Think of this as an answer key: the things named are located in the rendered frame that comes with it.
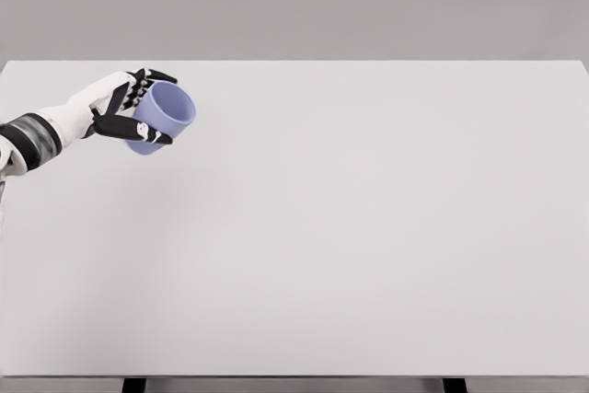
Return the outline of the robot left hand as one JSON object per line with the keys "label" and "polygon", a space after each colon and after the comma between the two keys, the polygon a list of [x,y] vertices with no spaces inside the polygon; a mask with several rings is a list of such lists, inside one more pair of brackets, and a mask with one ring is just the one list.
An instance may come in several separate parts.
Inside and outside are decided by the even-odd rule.
{"label": "robot left hand", "polygon": [[172,144],[172,136],[128,113],[142,104],[158,82],[171,86],[178,80],[154,69],[141,68],[134,72],[115,72],[85,87],[70,98],[80,112],[69,125],[70,138],[85,139],[98,134],[125,141]]}

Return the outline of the lavender blue cup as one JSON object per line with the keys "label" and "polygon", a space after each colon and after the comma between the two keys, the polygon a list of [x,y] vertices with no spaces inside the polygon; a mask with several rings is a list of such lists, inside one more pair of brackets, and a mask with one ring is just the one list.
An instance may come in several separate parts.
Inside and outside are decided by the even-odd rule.
{"label": "lavender blue cup", "polygon": [[197,116],[193,99],[178,85],[156,81],[144,94],[132,117],[172,140],[187,129]]}

